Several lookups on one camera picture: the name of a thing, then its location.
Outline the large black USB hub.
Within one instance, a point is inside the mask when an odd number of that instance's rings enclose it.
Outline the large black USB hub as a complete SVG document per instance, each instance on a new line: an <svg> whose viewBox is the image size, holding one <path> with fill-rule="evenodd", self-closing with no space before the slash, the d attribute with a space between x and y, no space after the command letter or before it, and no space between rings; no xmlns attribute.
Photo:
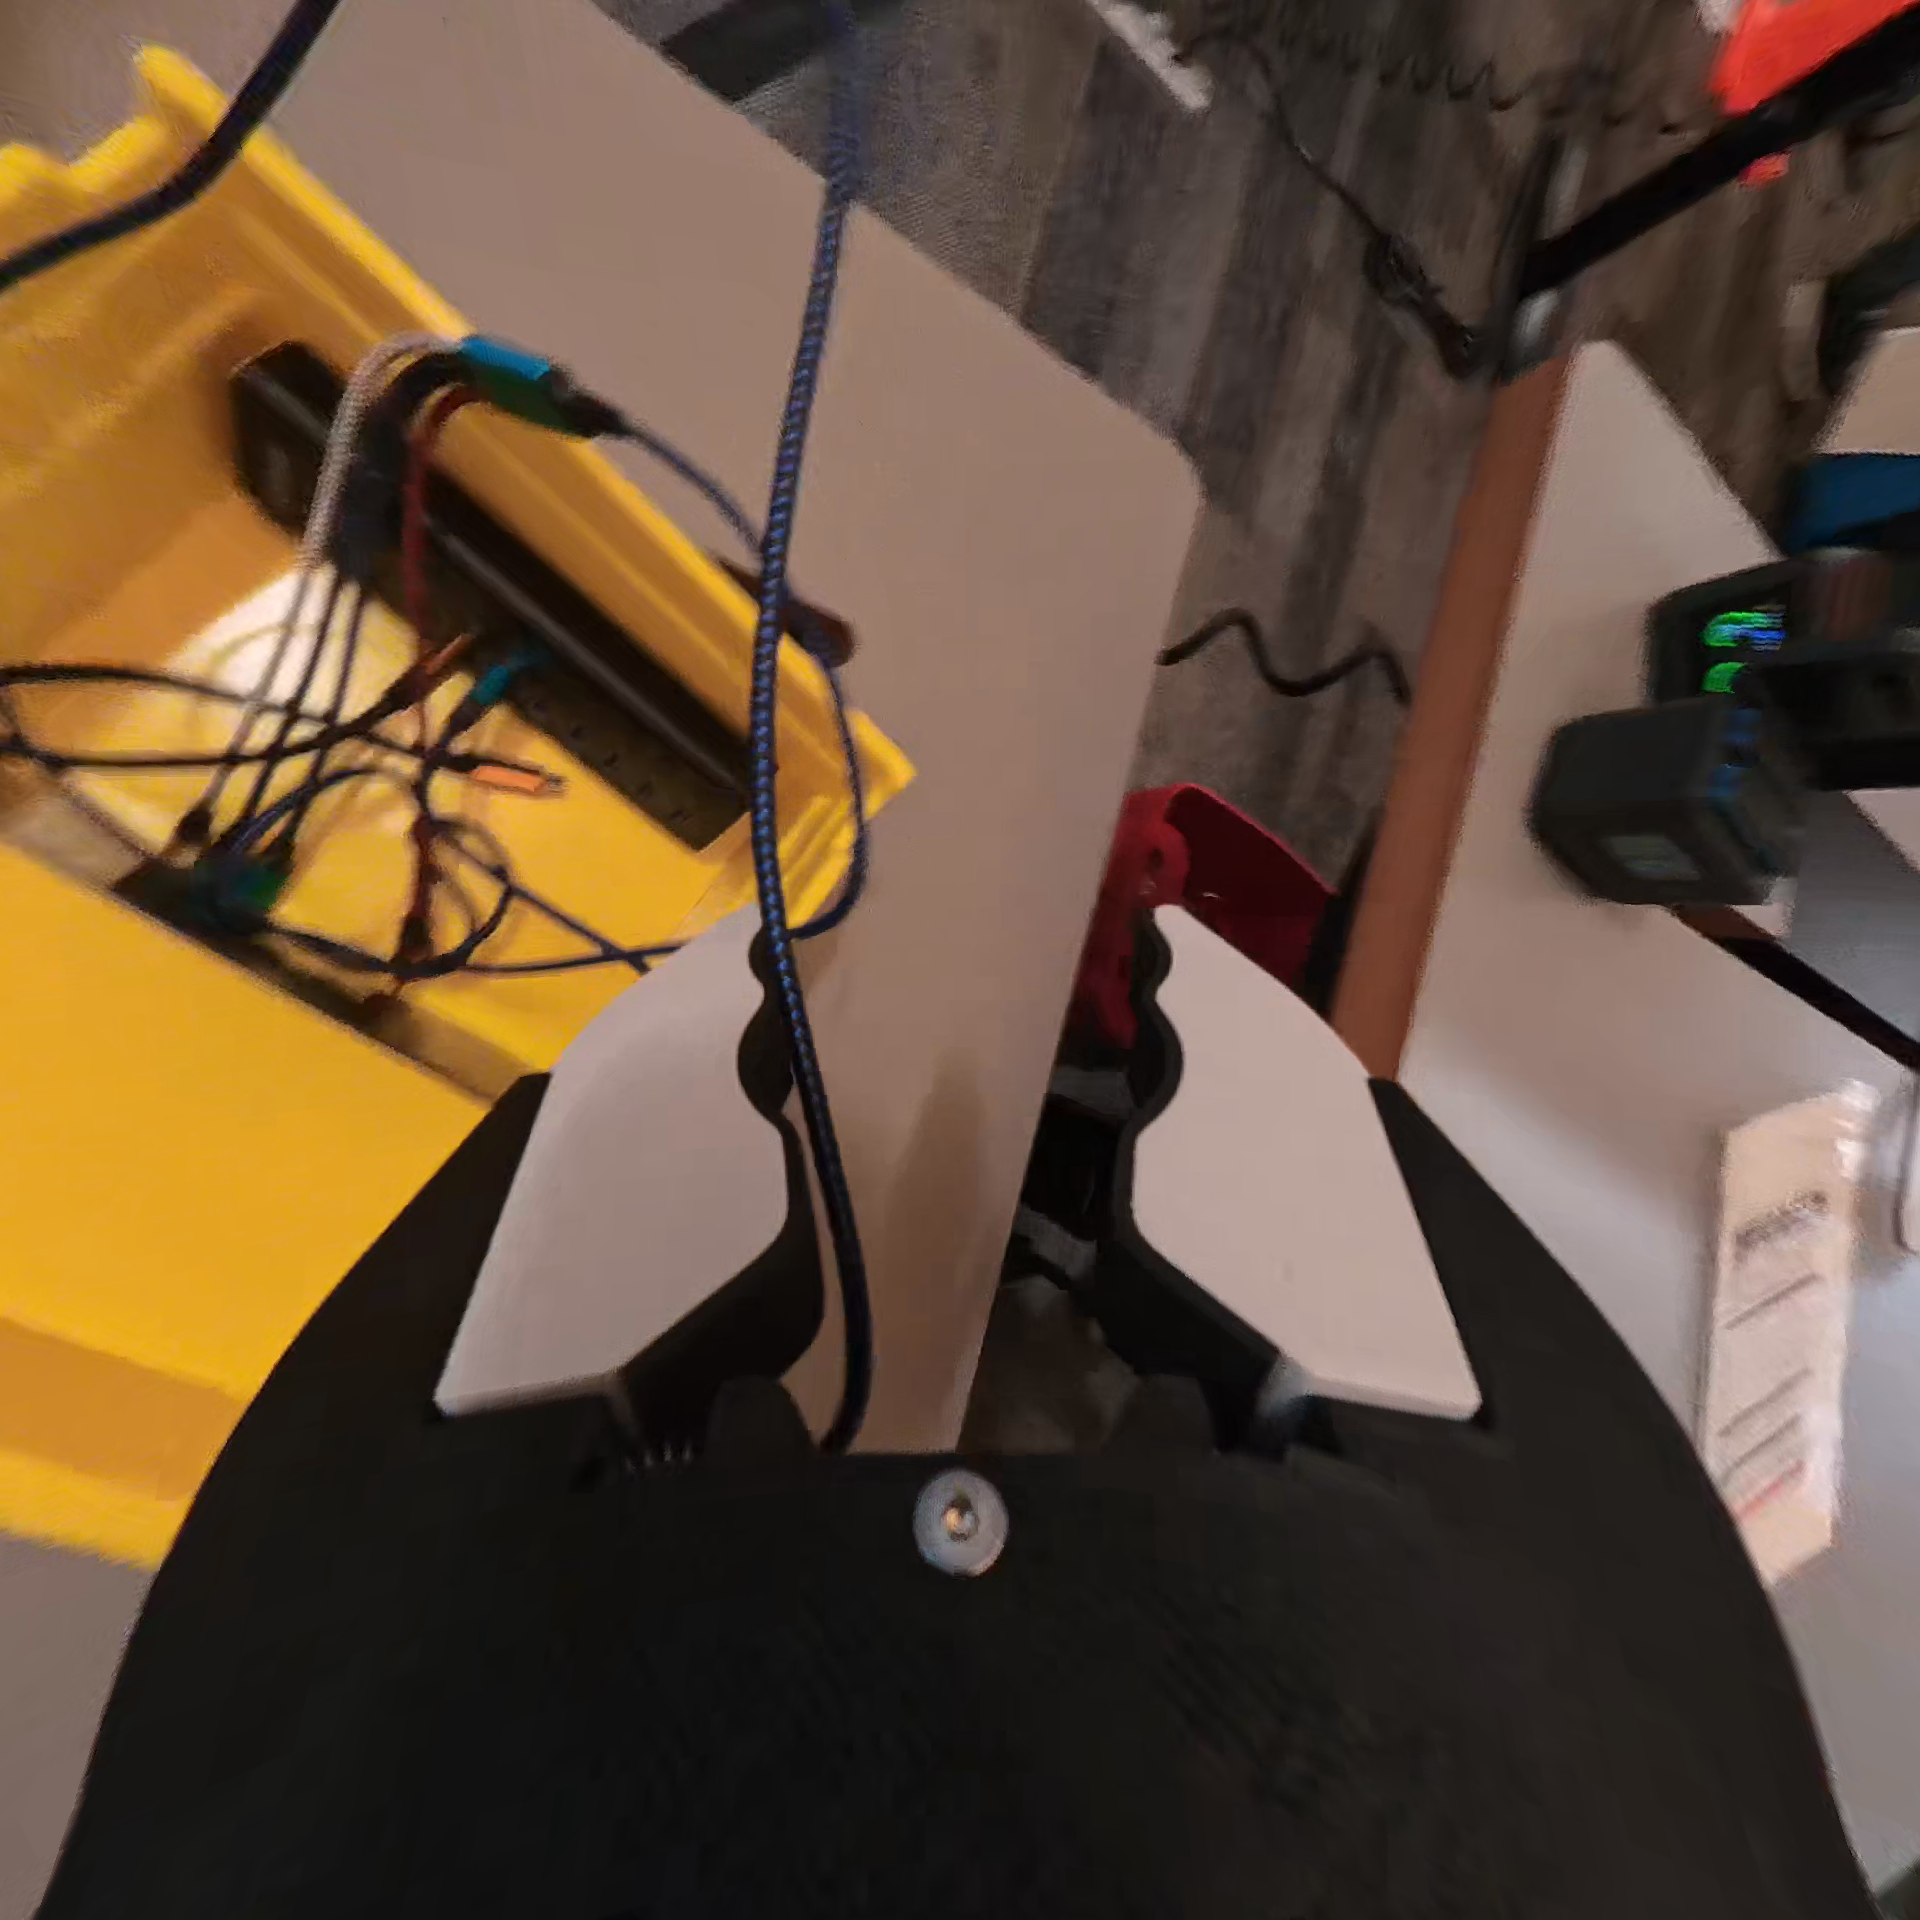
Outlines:
<svg viewBox="0 0 1920 1920"><path fill-rule="evenodd" d="M385 973L339 965L276 931L265 909L241 900L235 881L217 883L191 863L151 857L113 881L109 894L257 987L443 1079L477 1087L515 1073L508 1053L419 1007Z"/></svg>

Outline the orange traffic cone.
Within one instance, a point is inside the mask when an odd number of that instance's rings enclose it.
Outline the orange traffic cone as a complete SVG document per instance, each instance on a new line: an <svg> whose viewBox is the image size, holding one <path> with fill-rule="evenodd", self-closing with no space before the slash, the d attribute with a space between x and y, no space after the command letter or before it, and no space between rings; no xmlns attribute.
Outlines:
<svg viewBox="0 0 1920 1920"><path fill-rule="evenodd" d="M1696 182L1761 186L1823 133L1915 101L1915 5L1739 5L1707 74L1719 124L1714 170Z"/></svg>

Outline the blue plastic crate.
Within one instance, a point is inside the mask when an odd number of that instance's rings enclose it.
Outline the blue plastic crate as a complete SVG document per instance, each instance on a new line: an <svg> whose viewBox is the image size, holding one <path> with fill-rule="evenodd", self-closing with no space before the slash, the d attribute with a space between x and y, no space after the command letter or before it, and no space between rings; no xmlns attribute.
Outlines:
<svg viewBox="0 0 1920 1920"><path fill-rule="evenodd" d="M1822 551L1918 556L1918 455L1817 453L1788 473L1773 533L1786 558Z"/></svg>

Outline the yellow plastic bin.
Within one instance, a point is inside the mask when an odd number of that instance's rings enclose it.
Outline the yellow plastic bin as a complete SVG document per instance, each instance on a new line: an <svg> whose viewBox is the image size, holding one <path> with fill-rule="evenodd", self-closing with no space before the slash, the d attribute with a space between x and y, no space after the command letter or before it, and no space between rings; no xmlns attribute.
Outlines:
<svg viewBox="0 0 1920 1920"><path fill-rule="evenodd" d="M476 333L179 54L81 157L4 150L4 1526L153 1569L336 1277L517 1081L755 910L760 755L793 931L909 781L829 617L754 733L748 519L618 403ZM234 470L228 380L342 379L300 537ZM683 848L456 670L433 469L670 666L748 758ZM506 1053L447 1079L111 896L196 865L276 932Z"/></svg>

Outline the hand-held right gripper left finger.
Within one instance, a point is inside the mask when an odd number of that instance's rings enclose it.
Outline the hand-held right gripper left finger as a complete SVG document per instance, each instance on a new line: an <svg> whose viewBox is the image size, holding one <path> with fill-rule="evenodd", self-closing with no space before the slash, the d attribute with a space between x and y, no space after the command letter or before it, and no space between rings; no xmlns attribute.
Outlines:
<svg viewBox="0 0 1920 1920"><path fill-rule="evenodd" d="M754 909L710 925L565 1047L508 1182L436 1410L598 1398L698 1448L739 1383L822 1331L825 1274Z"/></svg>

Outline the long paper strip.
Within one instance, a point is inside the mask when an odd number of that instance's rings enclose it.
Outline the long paper strip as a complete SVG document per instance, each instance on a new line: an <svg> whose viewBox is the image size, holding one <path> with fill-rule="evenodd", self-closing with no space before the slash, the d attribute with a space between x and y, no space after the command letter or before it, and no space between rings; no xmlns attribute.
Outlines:
<svg viewBox="0 0 1920 1920"><path fill-rule="evenodd" d="M1836 1542L1877 1107L1847 1081L1731 1128L1721 1146L1694 1447L1766 1591Z"/></svg>

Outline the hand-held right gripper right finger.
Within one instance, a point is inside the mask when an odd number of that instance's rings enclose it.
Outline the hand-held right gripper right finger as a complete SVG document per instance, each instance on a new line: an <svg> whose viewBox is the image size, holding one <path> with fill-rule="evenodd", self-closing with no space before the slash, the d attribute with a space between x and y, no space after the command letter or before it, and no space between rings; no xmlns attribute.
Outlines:
<svg viewBox="0 0 1920 1920"><path fill-rule="evenodd" d="M1181 906L1138 927L1131 1008L1093 1258L1116 1356L1192 1388L1224 1453L1337 1414L1472 1435L1483 1391L1359 1059Z"/></svg>

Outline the black multi-port usb hub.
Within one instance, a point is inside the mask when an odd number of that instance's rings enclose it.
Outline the black multi-port usb hub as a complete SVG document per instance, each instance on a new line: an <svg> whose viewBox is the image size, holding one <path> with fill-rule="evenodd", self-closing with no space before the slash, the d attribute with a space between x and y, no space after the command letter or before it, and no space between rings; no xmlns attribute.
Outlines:
<svg viewBox="0 0 1920 1920"><path fill-rule="evenodd" d="M300 537L319 485L342 379L279 344L228 380L234 470L278 531ZM705 850L745 811L748 745L665 661L663 639L616 615L572 565L547 558L520 519L436 466L424 485L424 597L437 644L466 641L453 670L565 751L686 850Z"/></svg>

